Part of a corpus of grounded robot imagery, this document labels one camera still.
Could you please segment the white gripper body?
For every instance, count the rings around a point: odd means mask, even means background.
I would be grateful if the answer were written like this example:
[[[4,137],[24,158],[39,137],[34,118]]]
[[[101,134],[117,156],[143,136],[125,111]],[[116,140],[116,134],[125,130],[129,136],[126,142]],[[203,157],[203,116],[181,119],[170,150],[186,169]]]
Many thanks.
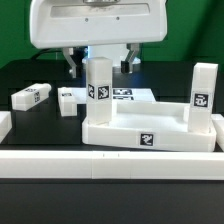
[[[32,0],[30,41],[39,48],[159,42],[166,0]]]

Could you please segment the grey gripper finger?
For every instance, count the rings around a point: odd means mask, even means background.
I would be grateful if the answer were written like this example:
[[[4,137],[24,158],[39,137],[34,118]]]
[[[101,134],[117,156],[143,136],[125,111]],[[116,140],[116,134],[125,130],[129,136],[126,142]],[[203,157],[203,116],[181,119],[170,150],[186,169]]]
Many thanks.
[[[73,56],[73,53],[74,53],[73,49],[72,48],[63,48],[62,53],[63,53],[66,61],[70,65],[69,73],[71,74],[71,76],[73,78],[75,78],[76,77],[76,63],[72,59],[72,56]]]
[[[128,54],[126,58],[121,62],[121,72],[123,74],[128,74],[133,71],[133,62],[135,57],[138,55],[140,50],[139,43],[129,43],[126,45],[128,49]]]

